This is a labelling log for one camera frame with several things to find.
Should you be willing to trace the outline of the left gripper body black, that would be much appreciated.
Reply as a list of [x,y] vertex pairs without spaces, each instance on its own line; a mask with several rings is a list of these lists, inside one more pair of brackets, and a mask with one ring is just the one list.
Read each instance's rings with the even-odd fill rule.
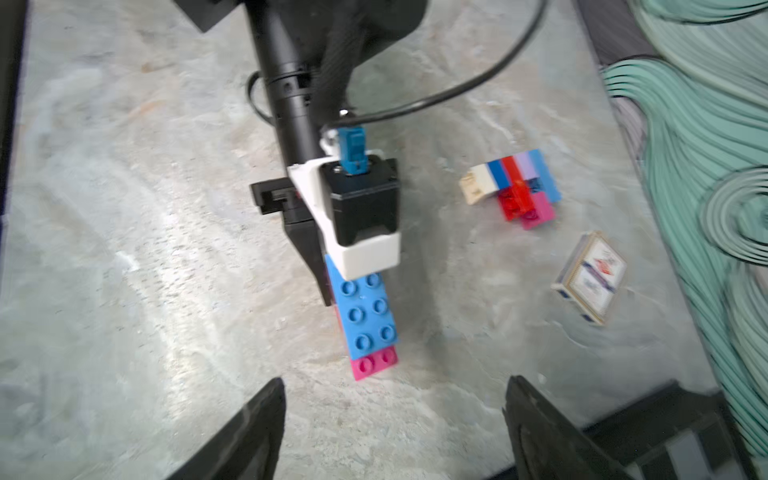
[[313,221],[298,190],[287,177],[252,183],[250,191],[262,215],[280,213],[286,225]]

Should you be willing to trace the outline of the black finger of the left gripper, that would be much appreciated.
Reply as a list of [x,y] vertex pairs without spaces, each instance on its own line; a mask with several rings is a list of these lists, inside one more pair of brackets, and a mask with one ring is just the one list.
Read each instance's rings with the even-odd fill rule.
[[321,248],[320,231],[313,220],[286,223],[285,231],[315,278],[325,306],[333,304],[333,295]]

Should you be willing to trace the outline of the lilac lego brick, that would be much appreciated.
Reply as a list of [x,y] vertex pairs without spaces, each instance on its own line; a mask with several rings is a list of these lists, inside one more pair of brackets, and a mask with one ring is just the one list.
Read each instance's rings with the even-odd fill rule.
[[530,153],[528,151],[517,153],[514,155],[514,160],[521,177],[525,180],[532,180],[539,177],[534,163],[531,160]]

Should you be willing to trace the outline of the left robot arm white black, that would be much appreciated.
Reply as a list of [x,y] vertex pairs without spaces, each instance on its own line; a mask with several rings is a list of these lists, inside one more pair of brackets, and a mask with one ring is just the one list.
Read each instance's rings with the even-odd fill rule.
[[[246,1],[258,71],[270,111],[260,116],[276,131],[282,163],[290,168],[323,157],[321,130],[348,105],[354,69],[401,40],[420,24],[424,1]],[[331,234],[343,247],[399,226],[397,162],[364,153],[350,141],[347,157],[320,167],[319,200],[330,227],[313,219],[309,202],[288,177],[250,189],[261,214],[280,213],[286,235],[312,272],[325,305],[334,300],[322,241]]]

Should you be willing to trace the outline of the small blue lego brick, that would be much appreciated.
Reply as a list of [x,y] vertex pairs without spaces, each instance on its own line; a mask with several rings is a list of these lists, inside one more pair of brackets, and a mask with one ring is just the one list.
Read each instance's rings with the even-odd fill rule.
[[503,191],[510,187],[509,176],[501,159],[492,160],[487,162],[486,165],[498,191]]

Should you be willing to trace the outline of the pink lego brick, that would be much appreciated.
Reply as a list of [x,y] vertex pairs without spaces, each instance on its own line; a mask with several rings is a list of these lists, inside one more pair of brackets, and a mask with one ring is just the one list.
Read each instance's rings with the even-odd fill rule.
[[556,218],[555,210],[545,192],[533,193],[531,198],[534,209],[521,217],[521,224],[524,230],[531,230]]
[[385,347],[367,356],[350,361],[352,374],[356,381],[364,380],[395,366],[397,363],[398,355],[395,346]]

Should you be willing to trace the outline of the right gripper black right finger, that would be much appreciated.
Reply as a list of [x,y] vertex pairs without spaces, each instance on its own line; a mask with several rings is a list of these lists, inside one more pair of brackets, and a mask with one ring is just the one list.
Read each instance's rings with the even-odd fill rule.
[[509,379],[503,413],[520,479],[629,477],[524,377]]

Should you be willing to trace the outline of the white lego brick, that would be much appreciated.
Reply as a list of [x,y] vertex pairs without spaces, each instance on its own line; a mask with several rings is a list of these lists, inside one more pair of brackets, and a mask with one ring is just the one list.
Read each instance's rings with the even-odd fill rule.
[[459,187],[468,205],[475,205],[499,191],[499,187],[487,163],[470,168],[459,180]]

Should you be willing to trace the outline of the light blue lego brick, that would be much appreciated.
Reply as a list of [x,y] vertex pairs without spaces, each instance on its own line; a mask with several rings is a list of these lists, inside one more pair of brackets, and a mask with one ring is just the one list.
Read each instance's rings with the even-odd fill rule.
[[562,195],[555,184],[554,177],[544,161],[541,151],[538,149],[530,150],[528,154],[530,161],[537,172],[541,190],[546,194],[548,201],[551,204],[560,202]]
[[358,360],[394,345],[398,333],[381,275],[345,280],[329,255],[325,261],[350,358]]

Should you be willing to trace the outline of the red lego brick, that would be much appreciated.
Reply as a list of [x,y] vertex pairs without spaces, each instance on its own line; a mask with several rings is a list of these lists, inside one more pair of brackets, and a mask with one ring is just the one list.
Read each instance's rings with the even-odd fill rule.
[[521,177],[513,156],[501,158],[509,176],[510,187],[498,191],[498,202],[507,221],[521,218],[534,209],[531,192]]

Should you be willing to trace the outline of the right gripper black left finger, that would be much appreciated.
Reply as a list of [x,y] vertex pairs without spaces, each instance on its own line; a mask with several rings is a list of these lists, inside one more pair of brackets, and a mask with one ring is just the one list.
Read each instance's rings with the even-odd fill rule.
[[281,378],[271,379],[172,479],[272,479],[285,429]]

